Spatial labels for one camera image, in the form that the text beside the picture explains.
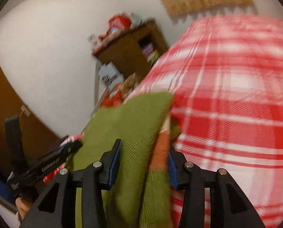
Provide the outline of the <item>person's hand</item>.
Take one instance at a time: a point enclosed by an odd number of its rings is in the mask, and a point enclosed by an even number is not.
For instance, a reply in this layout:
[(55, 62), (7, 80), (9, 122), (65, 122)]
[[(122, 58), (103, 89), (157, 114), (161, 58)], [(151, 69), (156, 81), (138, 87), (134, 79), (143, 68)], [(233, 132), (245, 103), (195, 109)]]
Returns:
[(19, 216), (22, 220), (25, 218), (25, 216), (33, 206), (32, 202), (28, 201), (23, 197), (18, 197), (15, 201), (15, 204), (18, 209)]

